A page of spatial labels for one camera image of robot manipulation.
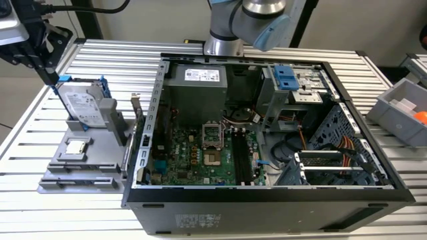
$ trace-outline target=slotted aluminum surface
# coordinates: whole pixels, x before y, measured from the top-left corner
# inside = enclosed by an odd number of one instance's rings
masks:
[[[58,71],[75,78],[105,75],[125,116],[134,117],[131,93],[149,106],[161,53],[202,54],[198,44],[162,44],[89,40],[74,45]],[[354,51],[277,48],[261,52],[247,47],[247,57],[327,61],[367,113],[389,81]],[[45,87],[0,147],[0,239],[143,239],[147,236],[134,213],[121,209],[121,194],[39,194],[38,182],[47,170],[67,130],[67,117],[58,98]],[[378,141],[416,195],[417,204],[351,233],[199,235],[179,239],[313,239],[401,240],[427,238],[427,150],[408,148],[396,137],[371,125]]]

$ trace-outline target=gray plastic bin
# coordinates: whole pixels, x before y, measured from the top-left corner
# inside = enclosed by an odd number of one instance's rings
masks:
[[[367,118],[410,146],[426,147],[427,125],[414,118],[414,114],[424,111],[427,111],[427,90],[404,78],[378,96]]]

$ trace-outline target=motherboard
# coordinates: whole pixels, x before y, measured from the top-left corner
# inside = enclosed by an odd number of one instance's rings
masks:
[[[239,136],[241,141],[237,142],[238,132],[222,129],[219,124],[218,127],[215,124],[205,124],[202,128],[174,128],[171,153],[166,169],[159,171],[163,172],[162,178],[157,175],[155,184],[265,186],[255,132],[239,132]]]

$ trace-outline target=orange object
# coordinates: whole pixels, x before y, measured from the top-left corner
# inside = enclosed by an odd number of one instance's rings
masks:
[[[427,124],[427,111],[421,111],[418,113],[414,114],[414,118],[417,118],[418,120],[421,120],[421,122],[424,124]]]

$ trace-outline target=power supply label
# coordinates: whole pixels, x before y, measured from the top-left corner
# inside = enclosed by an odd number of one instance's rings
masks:
[[[177,226],[182,229],[218,228],[221,214],[175,214]]]
[[[89,93],[67,92],[71,110],[79,121],[90,127],[106,127],[102,112],[94,96]]]
[[[209,69],[187,69],[186,81],[219,82],[221,70]]]

